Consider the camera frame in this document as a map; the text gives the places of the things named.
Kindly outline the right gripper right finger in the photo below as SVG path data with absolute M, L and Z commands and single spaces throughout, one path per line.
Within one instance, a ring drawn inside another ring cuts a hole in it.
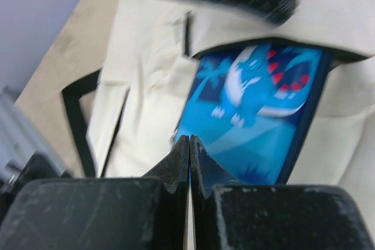
M 246 185 L 190 139 L 196 249 L 373 249 L 354 200 L 336 186 Z

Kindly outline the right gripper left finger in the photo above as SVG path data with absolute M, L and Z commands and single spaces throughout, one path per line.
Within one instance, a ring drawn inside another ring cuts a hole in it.
M 1 222 L 2 249 L 186 249 L 188 138 L 130 178 L 29 182 Z

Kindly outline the beige canvas backpack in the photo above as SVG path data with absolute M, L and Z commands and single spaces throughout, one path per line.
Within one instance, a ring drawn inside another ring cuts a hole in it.
M 87 177 L 140 176 L 168 152 L 206 53 L 254 44 L 333 54 L 286 183 L 374 190 L 374 0 L 297 0 L 277 25 L 198 0 L 120 0 L 104 64 L 63 90 Z

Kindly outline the blue dinosaur pencil case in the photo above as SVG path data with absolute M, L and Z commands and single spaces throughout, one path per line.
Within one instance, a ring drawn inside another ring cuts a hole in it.
M 197 136 L 245 184 L 285 184 L 332 60 L 317 47 L 274 42 L 206 53 L 172 139 Z

